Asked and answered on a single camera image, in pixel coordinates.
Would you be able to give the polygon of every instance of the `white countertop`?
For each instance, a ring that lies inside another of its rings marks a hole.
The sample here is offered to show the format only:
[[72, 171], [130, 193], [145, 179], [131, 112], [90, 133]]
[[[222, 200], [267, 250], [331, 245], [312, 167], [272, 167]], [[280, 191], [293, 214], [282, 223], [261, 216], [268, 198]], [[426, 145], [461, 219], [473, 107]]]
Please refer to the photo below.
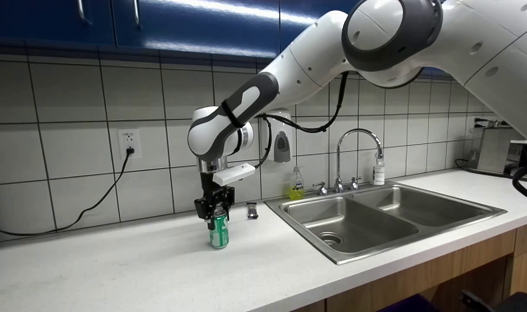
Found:
[[0, 311], [293, 311], [527, 224], [509, 181], [443, 172], [402, 185], [508, 211], [402, 249], [334, 266], [265, 205], [230, 212], [211, 250], [196, 216], [0, 245]]

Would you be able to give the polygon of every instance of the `tiled wall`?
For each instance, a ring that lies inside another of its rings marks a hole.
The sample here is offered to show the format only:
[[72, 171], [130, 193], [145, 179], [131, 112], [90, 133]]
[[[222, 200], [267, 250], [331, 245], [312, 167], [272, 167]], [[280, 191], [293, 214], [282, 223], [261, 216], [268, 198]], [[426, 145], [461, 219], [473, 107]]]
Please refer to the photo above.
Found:
[[[36, 233], [72, 223], [116, 179], [119, 129], [138, 129], [142, 159], [130, 162], [116, 191], [76, 230], [192, 211], [201, 188], [185, 145], [189, 119], [196, 108], [218, 105], [265, 63], [0, 55], [0, 228]], [[291, 113], [303, 126], [326, 124], [336, 94], [338, 81]], [[326, 134], [294, 134], [294, 159], [265, 164], [237, 186], [237, 202], [279, 198], [294, 165], [306, 186], [332, 185], [336, 143], [353, 127], [374, 131], [384, 143], [388, 178], [449, 169], [464, 155], [475, 117], [490, 113], [454, 82], [381, 91], [353, 77], [338, 122]], [[256, 139], [228, 164], [258, 159]], [[367, 138], [346, 138], [341, 179], [369, 179], [372, 159]]]

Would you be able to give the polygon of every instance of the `blue cabinet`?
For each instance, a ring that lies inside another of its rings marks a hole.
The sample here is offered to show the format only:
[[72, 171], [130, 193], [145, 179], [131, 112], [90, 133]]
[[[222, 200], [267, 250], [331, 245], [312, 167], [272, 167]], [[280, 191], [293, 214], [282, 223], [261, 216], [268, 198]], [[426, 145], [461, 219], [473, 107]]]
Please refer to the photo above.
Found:
[[109, 0], [0, 0], [0, 42], [114, 46]]
[[322, 15], [329, 11], [350, 15], [358, 3], [360, 0], [280, 0], [280, 49]]
[[279, 0], [114, 0], [116, 44], [131, 49], [274, 58]]

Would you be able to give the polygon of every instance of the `stainless steel sink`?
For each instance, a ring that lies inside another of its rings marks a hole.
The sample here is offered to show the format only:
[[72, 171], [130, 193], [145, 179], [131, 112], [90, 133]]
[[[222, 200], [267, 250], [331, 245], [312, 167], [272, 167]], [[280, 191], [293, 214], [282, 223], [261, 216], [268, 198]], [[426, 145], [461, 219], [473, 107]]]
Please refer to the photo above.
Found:
[[267, 205], [334, 264], [504, 214], [402, 186]]

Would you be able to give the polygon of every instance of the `robotic arm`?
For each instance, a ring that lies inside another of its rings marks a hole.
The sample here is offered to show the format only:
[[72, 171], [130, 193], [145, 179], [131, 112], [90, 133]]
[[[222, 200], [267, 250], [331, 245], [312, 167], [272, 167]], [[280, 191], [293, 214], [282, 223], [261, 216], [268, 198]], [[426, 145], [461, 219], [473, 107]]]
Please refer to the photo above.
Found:
[[440, 3], [365, 0], [350, 15], [327, 13], [218, 108], [196, 112], [189, 148], [204, 191], [196, 209], [209, 230], [215, 211], [234, 204], [227, 185], [253, 172], [222, 167], [251, 141], [248, 122], [305, 101], [343, 72], [393, 89], [438, 68], [527, 138], [527, 0]]

